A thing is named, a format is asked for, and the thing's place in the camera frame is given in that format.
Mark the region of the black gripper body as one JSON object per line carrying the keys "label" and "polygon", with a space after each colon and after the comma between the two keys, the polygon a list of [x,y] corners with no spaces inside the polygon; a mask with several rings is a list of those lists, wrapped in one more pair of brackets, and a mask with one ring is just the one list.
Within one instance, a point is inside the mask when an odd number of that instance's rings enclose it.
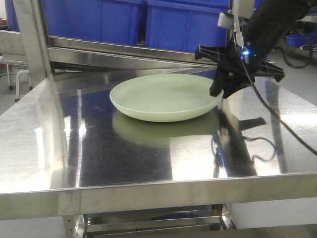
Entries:
{"label": "black gripper body", "polygon": [[211,60],[217,64],[218,72],[223,71],[227,75],[232,74],[242,78],[246,78],[249,74],[251,77],[270,77],[279,82],[285,76],[283,69],[261,59],[251,48],[237,46],[235,39],[231,39],[226,47],[199,45],[195,59]]}

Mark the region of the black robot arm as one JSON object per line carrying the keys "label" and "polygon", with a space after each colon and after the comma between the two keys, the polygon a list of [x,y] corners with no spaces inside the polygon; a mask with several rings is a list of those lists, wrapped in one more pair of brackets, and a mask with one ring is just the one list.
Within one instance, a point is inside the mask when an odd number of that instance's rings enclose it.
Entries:
{"label": "black robot arm", "polygon": [[283,69],[266,62],[266,57],[278,41],[315,8],[315,0],[264,0],[242,28],[245,50],[232,36],[225,47],[198,46],[195,59],[206,58],[217,63],[210,95],[228,98],[248,87],[258,76],[277,82],[284,78]]}

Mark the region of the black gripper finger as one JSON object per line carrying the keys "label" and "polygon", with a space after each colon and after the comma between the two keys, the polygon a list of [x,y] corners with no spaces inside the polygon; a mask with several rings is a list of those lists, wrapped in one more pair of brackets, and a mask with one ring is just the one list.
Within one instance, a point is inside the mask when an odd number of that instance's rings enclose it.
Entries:
{"label": "black gripper finger", "polygon": [[227,69],[218,69],[215,79],[210,87],[210,95],[218,96],[223,91],[223,96],[230,96],[230,71]]}
{"label": "black gripper finger", "polygon": [[223,98],[227,99],[232,94],[237,91],[244,89],[246,87],[250,87],[251,83],[246,76],[241,75],[231,75],[225,80],[225,85],[223,88]]}

